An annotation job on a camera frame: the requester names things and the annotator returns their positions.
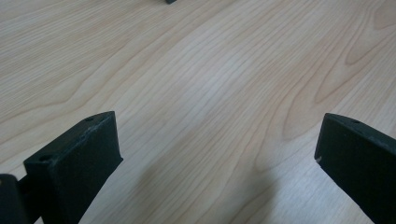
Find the wooden table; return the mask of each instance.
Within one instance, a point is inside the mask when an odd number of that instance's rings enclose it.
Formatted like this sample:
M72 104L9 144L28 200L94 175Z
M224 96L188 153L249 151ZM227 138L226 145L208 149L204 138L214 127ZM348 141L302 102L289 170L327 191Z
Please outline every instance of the wooden table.
M396 0L5 0L0 173L114 110L80 223L371 223L316 164L324 113L396 137Z

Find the wood grain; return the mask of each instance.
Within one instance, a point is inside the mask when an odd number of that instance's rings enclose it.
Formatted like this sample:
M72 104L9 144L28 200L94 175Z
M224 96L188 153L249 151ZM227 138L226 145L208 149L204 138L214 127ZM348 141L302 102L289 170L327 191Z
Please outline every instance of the wood grain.
M324 113L396 137L396 0L0 2L0 172L114 110L80 223L371 223L315 163Z

